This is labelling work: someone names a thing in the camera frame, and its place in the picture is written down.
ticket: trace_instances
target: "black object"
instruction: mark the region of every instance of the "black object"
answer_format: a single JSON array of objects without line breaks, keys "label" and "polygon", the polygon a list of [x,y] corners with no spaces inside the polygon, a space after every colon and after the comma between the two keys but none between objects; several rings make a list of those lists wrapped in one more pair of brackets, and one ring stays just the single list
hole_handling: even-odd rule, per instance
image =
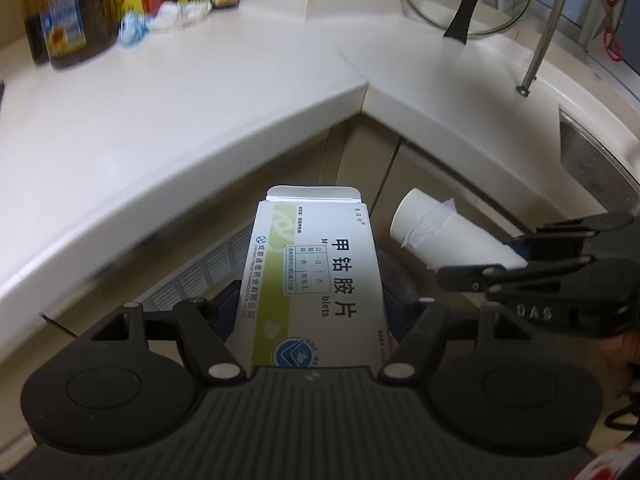
[{"label": "black object", "polygon": [[[44,364],[21,399],[38,447],[6,480],[565,480],[593,458],[597,381],[501,306],[407,306],[414,326],[377,379],[366,368],[214,377],[207,365],[237,366],[212,327],[239,286],[168,312],[120,306]],[[148,338],[176,339],[186,370]],[[460,339],[478,348],[440,365]]]},{"label": "black object", "polygon": [[233,332],[236,323],[236,311],[240,299],[241,281],[235,280],[220,292],[206,306],[201,307],[202,315],[216,331],[222,341],[226,341]]},{"label": "black object", "polygon": [[43,314],[42,312],[40,313],[40,317],[42,319],[44,319],[44,321],[46,321],[47,323],[53,325],[54,327],[56,327],[58,330],[62,330],[62,332],[64,332],[65,334],[67,334],[68,336],[71,336],[72,338],[76,338],[78,337],[78,334],[76,334],[75,332],[73,332],[72,330],[69,330],[66,326],[63,326],[62,324],[58,323],[55,319],[51,319],[49,316],[47,316],[46,314]]},{"label": "black object", "polygon": [[614,336],[638,322],[640,221],[605,213],[547,224],[513,241],[528,253],[524,269],[443,267],[445,290],[485,292],[546,330]]},{"label": "black object", "polygon": [[24,20],[24,30],[27,33],[29,48],[31,49],[31,58],[36,65],[42,65],[49,62],[49,53],[47,52],[47,44],[44,41],[42,33],[42,22],[40,15],[36,14]]},{"label": "black object", "polygon": [[473,16],[474,10],[476,10],[477,4],[478,0],[462,0],[460,2],[456,15],[453,17],[453,20],[451,20],[451,23],[449,23],[449,27],[443,35],[444,38],[454,38],[466,44],[471,17]]},{"label": "black object", "polygon": [[411,329],[415,319],[408,319],[405,304],[402,303],[386,286],[382,285],[382,296],[385,302],[386,324],[398,342],[402,342]]}]

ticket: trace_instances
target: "hand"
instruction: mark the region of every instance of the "hand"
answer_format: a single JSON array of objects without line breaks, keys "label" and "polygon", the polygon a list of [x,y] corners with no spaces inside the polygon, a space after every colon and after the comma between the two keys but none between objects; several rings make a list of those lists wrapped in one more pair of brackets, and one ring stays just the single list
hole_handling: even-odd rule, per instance
[{"label": "hand", "polygon": [[626,394],[631,387],[633,374],[630,364],[640,365],[640,324],[629,332],[602,339],[598,346],[609,369],[609,380],[617,397]]}]

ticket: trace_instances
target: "red scissors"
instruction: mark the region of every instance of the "red scissors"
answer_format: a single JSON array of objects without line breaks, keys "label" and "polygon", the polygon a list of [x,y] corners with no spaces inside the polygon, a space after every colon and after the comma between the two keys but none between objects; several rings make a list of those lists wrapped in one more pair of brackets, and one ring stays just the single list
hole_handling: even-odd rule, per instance
[{"label": "red scissors", "polygon": [[622,45],[616,38],[616,29],[613,28],[613,11],[621,0],[602,0],[605,16],[595,33],[594,38],[602,34],[602,43],[604,50],[612,61],[622,61]]}]

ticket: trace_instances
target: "blue logo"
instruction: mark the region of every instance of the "blue logo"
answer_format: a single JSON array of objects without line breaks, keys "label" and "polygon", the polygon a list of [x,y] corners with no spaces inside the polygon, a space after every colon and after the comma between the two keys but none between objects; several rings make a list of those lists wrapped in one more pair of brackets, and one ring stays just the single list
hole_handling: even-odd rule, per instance
[{"label": "blue logo", "polygon": [[285,368],[309,368],[318,364],[318,347],[311,339],[287,337],[273,349],[271,361]]}]

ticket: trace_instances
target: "green stripe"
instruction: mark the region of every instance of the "green stripe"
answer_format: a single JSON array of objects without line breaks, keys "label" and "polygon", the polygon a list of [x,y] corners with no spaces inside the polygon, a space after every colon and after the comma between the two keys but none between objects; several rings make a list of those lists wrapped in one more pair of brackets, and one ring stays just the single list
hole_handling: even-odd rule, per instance
[{"label": "green stripe", "polygon": [[[254,354],[252,367],[272,365],[271,353],[274,346],[289,335],[289,298],[283,291],[284,246],[293,245],[296,235],[296,205],[278,203],[273,206],[271,229],[267,242],[260,307],[255,325]],[[280,327],[273,335],[274,326]]]}]

